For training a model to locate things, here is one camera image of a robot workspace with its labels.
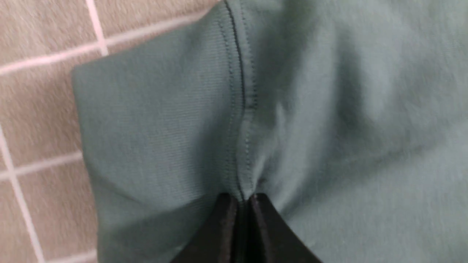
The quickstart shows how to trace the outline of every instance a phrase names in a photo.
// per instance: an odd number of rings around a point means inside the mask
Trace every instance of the white grout line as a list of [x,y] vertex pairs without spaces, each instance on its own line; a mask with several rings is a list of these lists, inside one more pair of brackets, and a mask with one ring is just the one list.
[[24,199],[23,191],[21,191],[20,183],[18,182],[18,178],[16,178],[15,168],[13,166],[13,160],[11,159],[10,151],[8,150],[7,140],[5,139],[5,135],[3,134],[3,130],[0,126],[0,150],[3,155],[3,160],[5,161],[5,165],[8,170],[8,174],[10,177],[11,185],[13,187],[13,191],[15,192],[16,201],[21,210],[21,214],[23,215],[24,222],[26,223],[26,229],[29,233],[29,237],[31,239],[31,244],[36,254],[37,262],[38,263],[45,263],[44,254],[41,249],[41,245],[39,243],[39,238],[37,237],[36,230],[34,229],[34,224],[32,223],[31,214],[28,210],[28,205],[26,204],[26,200]]
[[98,43],[91,43],[79,46],[77,48],[69,49],[63,52],[40,56],[36,58],[29,58],[26,60],[16,61],[4,66],[0,66],[0,76],[8,74],[13,71],[25,69],[34,66],[41,66],[59,62],[68,58],[77,57],[86,52],[90,52],[99,48]]
[[101,22],[99,22],[99,15],[97,14],[96,4],[94,0],[86,0],[86,5],[88,6],[89,16],[91,17],[91,22],[93,23],[94,32],[96,33],[97,42],[99,48],[101,49],[101,54],[103,56],[109,55],[107,50],[106,41],[104,40],[104,33],[102,32]]
[[87,253],[78,254],[66,258],[60,258],[47,263],[85,263],[86,261],[93,260],[96,258],[96,250],[91,250]]
[[163,33],[165,31],[175,29],[177,27],[187,25],[190,23],[193,23],[200,18],[202,18],[206,13],[208,13],[209,9],[197,12],[197,13],[192,13],[190,15],[185,15],[185,16],[180,16],[173,18],[171,20],[166,20],[166,21],[161,21],[156,24],[143,27],[140,29],[132,30],[132,31],[127,31],[122,34],[114,35],[112,37],[109,37],[106,39],[106,44],[107,45],[115,45],[121,42],[125,42],[128,40],[132,40],[135,38],[143,37],[149,34],[153,33]]
[[83,158],[83,154],[81,153],[81,151],[78,151],[75,153],[62,155],[62,156],[55,157],[52,159],[31,163],[23,167],[18,167],[15,170],[15,174],[17,176],[29,174],[29,173],[37,172],[37,171],[47,169],[50,167],[67,164],[70,162],[75,162],[75,161],[81,160],[82,158]]
[[98,42],[96,42],[96,43],[84,44],[82,46],[79,46],[79,47],[76,47],[76,48],[73,48],[73,49],[69,49],[69,50],[66,50],[66,51],[53,53],[53,54],[45,55],[45,56],[39,56],[39,57],[35,57],[35,58],[27,58],[25,60],[20,60],[20,61],[12,62],[10,64],[0,66],[0,76],[6,75],[8,73],[18,71],[18,70],[21,70],[21,69],[26,69],[26,68],[35,67],[35,66],[42,66],[42,65],[48,65],[48,64],[56,63],[56,62],[66,60],[66,59],[72,58],[72,57],[77,57],[77,56],[79,56],[81,54],[84,54],[84,53],[87,53],[87,52],[90,52],[90,51],[94,51],[94,50],[98,50],[98,49],[100,49],[101,54],[103,56],[105,56],[105,55],[107,55],[106,53],[109,52],[107,50],[107,45],[118,44],[118,43],[125,42],[125,41],[128,41],[128,40],[132,40],[132,39],[135,39],[135,38],[143,37],[143,36],[148,35],[148,34],[153,34],[153,33],[157,33],[157,32],[164,32],[164,31],[167,31],[167,30],[170,30],[170,29],[173,29],[173,28],[185,25],[185,24],[189,24],[191,22],[194,22],[194,21],[200,19],[208,11],[209,11],[209,9],[206,9],[206,10],[203,10],[203,11],[198,12],[198,13],[194,13],[194,14],[190,14],[190,15],[186,15],[186,16],[181,16],[181,17],[176,17],[174,19],[167,20],[167,21],[162,21],[162,22],[159,22],[157,24],[153,24],[153,25],[150,25],[150,26],[147,26],[147,27],[144,27],[144,28],[140,28],[140,29],[136,29],[136,30],[132,30],[132,31],[127,31],[127,32],[122,33],[122,34],[114,35],[114,36],[112,36],[112,37],[110,37],[108,39],[104,39],[104,37],[102,35],[102,29],[100,29],[102,39],[100,39],[98,37]]

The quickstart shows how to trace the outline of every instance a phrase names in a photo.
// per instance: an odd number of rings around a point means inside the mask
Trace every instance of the stitching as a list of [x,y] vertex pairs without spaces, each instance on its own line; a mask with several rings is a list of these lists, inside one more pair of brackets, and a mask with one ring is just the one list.
[[253,58],[253,55],[252,55],[252,52],[251,52],[251,44],[250,44],[250,39],[249,39],[249,33],[248,33],[248,28],[247,28],[247,23],[245,22],[245,15],[244,15],[244,7],[242,5],[242,0],[239,0],[239,5],[240,5],[240,8],[241,8],[241,18],[242,18],[242,23],[244,25],[244,29],[245,29],[245,36],[246,36],[246,42],[247,42],[247,46],[248,46],[248,52],[249,52],[249,56],[250,56],[250,67],[252,68],[252,96],[253,96],[253,100],[254,100],[254,103],[252,105],[252,113],[250,115],[250,119],[249,119],[249,126],[247,128],[247,132],[245,134],[245,154],[246,154],[246,168],[247,168],[247,171],[248,171],[248,177],[249,177],[249,182],[250,182],[250,190],[253,191],[254,190],[254,182],[253,182],[253,179],[252,179],[252,160],[251,160],[251,151],[250,151],[250,135],[251,135],[251,132],[252,132],[252,124],[253,124],[253,121],[254,121],[254,116],[255,116],[255,112],[257,110],[257,89],[256,89],[256,80],[255,80],[255,67],[254,67],[254,58]]
[[[229,64],[229,90],[230,90],[230,93],[231,93],[231,116],[229,117],[229,124],[228,124],[228,127],[227,127],[227,139],[228,139],[227,144],[228,145],[226,147],[227,156],[226,156],[226,160],[225,160],[226,161],[226,166],[229,166],[229,163],[230,163],[229,159],[231,158],[231,155],[232,155],[232,151],[230,150],[229,142],[231,141],[231,136],[232,136],[232,126],[233,126],[233,121],[234,121],[234,108],[235,108],[234,72],[233,72],[233,67],[232,67],[233,59],[232,59],[231,52],[229,50],[229,43],[227,41],[226,31],[225,31],[224,27],[221,24],[220,17],[218,18],[218,25],[219,25],[219,28],[221,29],[221,34],[223,36],[224,45],[226,47],[227,60],[228,60],[228,64]],[[226,181],[229,180],[229,174],[228,173],[225,174],[225,180]]]
[[[234,44],[235,44],[235,48],[236,48],[236,51],[237,51],[237,55],[239,56],[239,67],[240,67],[240,74],[241,74],[241,91],[242,91],[242,115],[243,115],[243,112],[244,112],[244,105],[245,105],[245,98],[244,98],[244,95],[245,94],[245,87],[244,87],[244,66],[243,64],[241,63],[240,61],[240,58],[241,58],[241,48],[239,46],[239,36],[238,36],[238,33],[237,33],[237,30],[236,30],[236,26],[235,26],[235,19],[234,19],[234,15],[233,15],[233,12],[232,12],[232,9],[230,8],[229,6],[229,2],[227,0],[224,1],[224,4],[225,4],[225,7],[226,7],[226,10],[228,11],[228,14],[229,14],[229,18],[230,18],[230,21],[231,21],[231,24],[233,26],[232,30],[233,30],[233,36],[234,36]],[[234,155],[234,158],[236,160],[236,163],[237,163],[237,156],[236,156],[236,151],[233,152],[233,155]],[[244,192],[242,191],[242,186],[241,186],[241,179],[240,179],[240,176],[238,174],[236,174],[236,184],[237,184],[237,188],[239,190],[239,194],[241,195],[241,199],[243,201],[246,201],[246,198],[245,198],[245,195],[244,195]]]

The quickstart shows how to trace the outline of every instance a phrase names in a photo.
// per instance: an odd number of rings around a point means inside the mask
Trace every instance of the teal shirt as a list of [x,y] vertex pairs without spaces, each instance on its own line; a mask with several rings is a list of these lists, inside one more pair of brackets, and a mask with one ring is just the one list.
[[73,88],[100,263],[170,262],[221,192],[324,263],[468,262],[468,1],[226,0]]

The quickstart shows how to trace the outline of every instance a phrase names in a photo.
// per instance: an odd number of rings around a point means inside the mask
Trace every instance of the seam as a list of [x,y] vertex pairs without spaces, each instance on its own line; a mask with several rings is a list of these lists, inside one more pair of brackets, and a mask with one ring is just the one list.
[[[229,6],[229,3],[227,2],[227,0],[223,1],[223,4],[224,4],[224,7],[226,8],[227,10],[227,13],[229,15],[229,20],[232,24],[232,27],[233,27],[233,36],[234,36],[234,44],[235,44],[235,48],[236,48],[236,51],[237,51],[237,55],[239,56],[239,60],[241,58],[241,48],[239,46],[239,37],[238,37],[238,33],[237,33],[237,30],[236,30],[236,27],[235,27],[235,20],[234,20],[234,15],[233,15],[233,12],[232,12],[232,9],[230,8]],[[228,40],[225,38],[225,44],[226,44],[226,49],[229,48],[229,42]],[[243,78],[244,78],[244,68],[243,68],[243,64],[241,61],[239,61],[239,67],[240,67],[240,74],[241,74],[241,91],[242,91],[242,107],[241,107],[241,111],[242,111],[242,115],[244,114],[244,106],[245,105],[245,98],[244,98],[244,94],[245,94],[245,91],[244,91],[244,81],[243,81]],[[232,78],[231,80],[233,81],[231,84],[232,84],[232,107],[233,107],[233,111],[232,111],[232,117],[234,118],[234,112],[235,112],[235,97],[234,97],[234,73],[233,73],[233,69],[232,69],[232,65],[230,64],[230,70],[231,70],[231,73],[232,73]],[[235,160],[235,162],[237,163],[237,157],[236,157],[236,150],[234,150],[232,152],[232,155],[233,155],[233,158]],[[239,193],[241,195],[241,199],[242,201],[246,201],[246,197],[244,195],[244,192],[242,191],[242,186],[241,186],[241,179],[239,178],[239,175],[238,173],[236,172],[236,184],[237,184],[237,188],[239,190]]]
[[[231,98],[231,114],[229,116],[229,123],[227,125],[227,146],[226,146],[226,159],[225,159],[225,167],[226,170],[231,171],[231,168],[229,167],[229,164],[231,163],[231,158],[234,157],[234,162],[235,161],[235,156],[233,156],[233,152],[230,149],[230,142],[232,138],[232,127],[233,127],[233,121],[234,121],[234,111],[235,111],[235,98],[234,98],[234,72],[233,72],[233,59],[232,59],[232,54],[231,51],[229,50],[229,43],[227,41],[227,36],[226,36],[226,30],[224,29],[222,23],[221,23],[221,16],[218,17],[218,25],[219,29],[221,30],[221,34],[223,36],[224,40],[224,46],[226,48],[226,53],[227,53],[227,61],[229,65],[229,91],[230,91],[230,98]],[[225,173],[225,181],[229,181],[229,173]]]
[[244,15],[244,6],[243,6],[243,1],[239,0],[239,6],[241,10],[241,19],[242,23],[245,28],[245,39],[246,39],[246,44],[248,47],[248,52],[249,52],[249,57],[250,57],[250,67],[252,69],[252,98],[253,98],[253,105],[252,105],[252,112],[249,116],[249,122],[248,122],[248,128],[246,131],[245,135],[245,155],[246,155],[246,169],[247,169],[247,174],[249,177],[249,182],[250,182],[250,190],[251,192],[254,191],[254,182],[252,180],[252,158],[250,157],[251,151],[250,151],[250,135],[252,132],[252,124],[254,121],[254,116],[255,112],[257,110],[257,89],[256,89],[256,80],[255,80],[255,66],[254,66],[254,58],[252,55],[252,48],[250,44],[250,38],[249,38],[249,30],[247,27],[247,23],[245,22],[245,15]]

